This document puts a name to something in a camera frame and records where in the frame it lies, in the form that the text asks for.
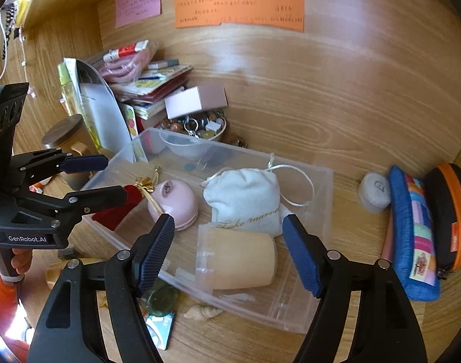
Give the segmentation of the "left hand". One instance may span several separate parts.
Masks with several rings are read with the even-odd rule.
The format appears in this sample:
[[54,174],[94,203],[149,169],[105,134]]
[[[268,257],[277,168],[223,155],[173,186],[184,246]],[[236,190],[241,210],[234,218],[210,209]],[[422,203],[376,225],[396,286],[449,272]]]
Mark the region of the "left hand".
[[14,257],[11,260],[11,265],[16,269],[18,274],[25,274],[30,269],[32,264],[32,250],[13,248]]

